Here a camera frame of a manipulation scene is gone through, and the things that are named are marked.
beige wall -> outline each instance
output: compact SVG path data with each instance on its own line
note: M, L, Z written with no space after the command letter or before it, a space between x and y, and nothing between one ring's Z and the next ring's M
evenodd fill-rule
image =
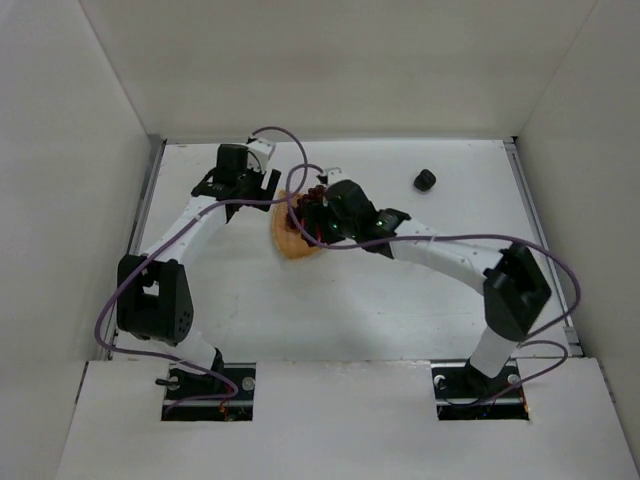
M82 0L148 132L520 132L595 0Z
M148 142L76 0L0 0L0 478L53 478Z
M578 333L604 365L636 462L639 48L640 2L599 0L518 141L550 244L584 287Z

